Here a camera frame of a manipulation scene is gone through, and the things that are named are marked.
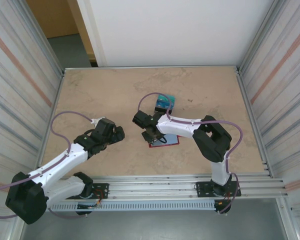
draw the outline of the white panel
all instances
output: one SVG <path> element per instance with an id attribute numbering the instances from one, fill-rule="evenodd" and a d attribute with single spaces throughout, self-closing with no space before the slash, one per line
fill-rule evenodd
<path id="1" fill-rule="evenodd" d="M 78 0 L 100 67 L 237 65 L 273 0 Z"/>

